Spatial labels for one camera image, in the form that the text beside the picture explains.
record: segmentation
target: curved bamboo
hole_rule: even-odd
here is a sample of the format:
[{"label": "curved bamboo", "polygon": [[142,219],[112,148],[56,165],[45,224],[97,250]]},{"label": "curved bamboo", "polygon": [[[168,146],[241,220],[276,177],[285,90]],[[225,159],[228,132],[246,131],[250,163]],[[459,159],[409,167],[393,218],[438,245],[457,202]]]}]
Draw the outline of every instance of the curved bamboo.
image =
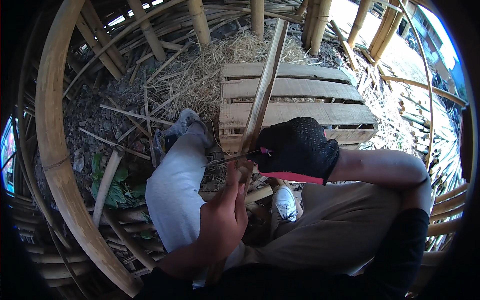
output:
[{"label": "curved bamboo", "polygon": [[68,45],[83,4],[84,0],[65,0],[45,41],[36,86],[38,149],[52,195],[73,236],[97,267],[133,297],[140,287],[95,227],[73,176],[65,142],[63,75]]},{"label": "curved bamboo", "polygon": [[[405,14],[405,17],[410,23],[410,26],[412,26],[413,34],[415,35],[415,39],[417,40],[417,43],[420,48],[420,53],[423,58],[423,65],[425,66],[425,76],[427,77],[427,84],[428,84],[428,95],[430,97],[430,132],[433,133],[433,89],[432,89],[432,79],[430,78],[429,69],[428,69],[427,57],[425,56],[425,51],[423,50],[423,45],[421,43],[419,33],[417,32],[417,29],[413,25],[412,19],[408,15],[405,5],[402,3],[402,1],[399,1],[398,3],[400,4],[400,7],[402,8],[403,13]],[[428,147],[427,161],[425,162],[425,167],[427,168],[427,171],[430,168],[430,156],[432,154],[433,136],[434,134],[430,135],[430,146]]]}]

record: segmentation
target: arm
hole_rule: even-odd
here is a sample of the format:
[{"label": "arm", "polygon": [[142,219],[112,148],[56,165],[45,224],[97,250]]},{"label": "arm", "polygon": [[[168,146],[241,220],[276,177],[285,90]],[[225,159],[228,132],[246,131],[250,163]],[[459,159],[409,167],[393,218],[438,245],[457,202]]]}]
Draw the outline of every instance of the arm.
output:
[{"label": "arm", "polygon": [[340,149],[328,181],[362,181],[401,193],[401,211],[409,208],[430,213],[432,187],[425,165],[416,157],[395,150]]}]

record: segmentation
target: gloved hand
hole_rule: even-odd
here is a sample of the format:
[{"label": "gloved hand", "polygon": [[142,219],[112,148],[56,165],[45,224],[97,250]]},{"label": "gloved hand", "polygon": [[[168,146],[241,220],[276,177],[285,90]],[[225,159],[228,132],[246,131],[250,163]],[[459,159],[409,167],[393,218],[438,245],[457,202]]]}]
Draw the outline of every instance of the gloved hand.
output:
[{"label": "gloved hand", "polygon": [[325,131],[313,118],[295,118],[260,132],[256,150],[272,153],[247,156],[263,176],[326,185],[338,161],[336,140],[327,140]]}]

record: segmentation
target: rock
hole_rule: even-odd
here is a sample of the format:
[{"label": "rock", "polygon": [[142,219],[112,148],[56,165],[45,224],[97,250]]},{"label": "rock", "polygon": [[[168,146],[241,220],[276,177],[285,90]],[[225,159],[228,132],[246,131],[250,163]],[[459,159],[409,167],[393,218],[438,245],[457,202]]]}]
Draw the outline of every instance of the rock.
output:
[{"label": "rock", "polygon": [[112,127],[113,127],[112,121],[105,121],[103,123],[103,129],[105,129],[106,131],[111,131]]},{"label": "rock", "polygon": [[336,57],[335,58],[335,63],[339,66],[341,66],[343,64],[343,60],[340,58],[340,57]]}]

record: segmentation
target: light gray pants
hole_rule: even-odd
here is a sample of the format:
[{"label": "light gray pants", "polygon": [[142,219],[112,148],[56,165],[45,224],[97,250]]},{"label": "light gray pants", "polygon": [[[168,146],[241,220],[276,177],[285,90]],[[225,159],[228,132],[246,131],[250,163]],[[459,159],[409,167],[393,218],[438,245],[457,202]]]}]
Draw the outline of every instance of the light gray pants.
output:
[{"label": "light gray pants", "polygon": [[[147,181],[150,217],[168,252],[192,243],[200,232],[204,202],[198,191],[207,163],[201,135],[188,131],[180,137]],[[363,182],[307,184],[302,200],[301,218],[282,222],[263,248],[240,242],[225,270],[265,263],[353,274],[373,258],[400,207],[398,193]]]}]

